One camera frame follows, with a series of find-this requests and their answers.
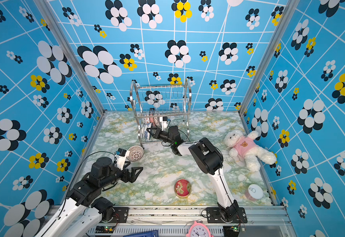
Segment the blue floral white bowl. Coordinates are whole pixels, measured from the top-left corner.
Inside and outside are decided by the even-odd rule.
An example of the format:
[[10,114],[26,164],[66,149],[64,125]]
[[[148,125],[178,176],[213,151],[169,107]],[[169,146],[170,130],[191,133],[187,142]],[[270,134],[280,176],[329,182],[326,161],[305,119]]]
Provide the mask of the blue floral white bowl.
[[143,128],[143,137],[145,139],[145,141],[149,141],[150,140],[150,137],[151,137],[151,134],[150,132],[148,131],[150,128],[152,127],[152,123],[147,123],[144,125],[144,128]]

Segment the black leaf patterned bowl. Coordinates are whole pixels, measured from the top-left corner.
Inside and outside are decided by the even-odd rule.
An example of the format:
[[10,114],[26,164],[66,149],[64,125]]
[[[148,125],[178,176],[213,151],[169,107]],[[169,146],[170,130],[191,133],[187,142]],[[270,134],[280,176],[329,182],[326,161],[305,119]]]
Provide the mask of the black leaf patterned bowl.
[[150,123],[152,124],[152,126],[156,126],[154,117],[150,117],[149,120],[150,120]]

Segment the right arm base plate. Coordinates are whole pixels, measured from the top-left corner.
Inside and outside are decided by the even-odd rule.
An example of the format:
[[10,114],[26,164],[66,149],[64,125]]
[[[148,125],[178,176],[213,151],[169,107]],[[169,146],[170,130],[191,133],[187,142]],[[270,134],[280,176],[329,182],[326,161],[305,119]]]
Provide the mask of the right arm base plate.
[[225,220],[221,217],[220,211],[218,207],[207,207],[206,214],[204,214],[207,218],[207,222],[211,224],[218,224],[218,223],[241,223],[246,224],[248,223],[247,215],[245,209],[240,207],[236,212],[234,218],[232,220]]

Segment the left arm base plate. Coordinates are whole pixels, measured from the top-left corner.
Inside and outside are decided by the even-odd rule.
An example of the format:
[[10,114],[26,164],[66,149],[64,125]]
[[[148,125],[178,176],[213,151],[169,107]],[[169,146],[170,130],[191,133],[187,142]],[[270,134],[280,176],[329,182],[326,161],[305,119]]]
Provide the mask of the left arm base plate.
[[103,212],[101,223],[126,223],[128,216],[128,207],[111,207]]

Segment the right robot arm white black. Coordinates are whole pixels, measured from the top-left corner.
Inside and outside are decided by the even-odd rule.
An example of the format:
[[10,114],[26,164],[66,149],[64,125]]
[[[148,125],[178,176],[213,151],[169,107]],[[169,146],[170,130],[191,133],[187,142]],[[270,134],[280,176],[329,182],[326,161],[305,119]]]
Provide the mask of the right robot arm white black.
[[146,131],[153,138],[170,144],[175,155],[192,155],[199,169],[210,178],[217,196],[220,215],[225,222],[231,222],[238,214],[239,205],[233,197],[223,172],[223,155],[208,138],[196,142],[184,141],[177,126],[171,126],[168,131],[152,127]]

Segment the red striped white bowl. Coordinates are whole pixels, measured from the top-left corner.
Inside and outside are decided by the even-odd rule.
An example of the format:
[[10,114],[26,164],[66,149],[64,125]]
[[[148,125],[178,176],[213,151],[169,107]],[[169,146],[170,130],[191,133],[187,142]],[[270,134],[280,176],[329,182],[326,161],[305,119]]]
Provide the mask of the red striped white bowl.
[[157,126],[157,127],[161,127],[162,124],[161,124],[161,118],[160,117],[155,117],[154,118],[154,124]]

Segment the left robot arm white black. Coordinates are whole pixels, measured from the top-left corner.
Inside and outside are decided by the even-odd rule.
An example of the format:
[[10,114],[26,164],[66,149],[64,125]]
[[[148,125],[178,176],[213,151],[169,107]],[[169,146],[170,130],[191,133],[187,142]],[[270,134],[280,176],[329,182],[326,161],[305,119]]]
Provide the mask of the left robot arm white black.
[[135,182],[143,167],[127,169],[117,167],[108,157],[101,157],[91,167],[83,179],[68,192],[58,211],[36,234],[37,237],[83,237],[88,230],[102,220],[110,221],[115,216],[114,204],[100,197],[105,187]]

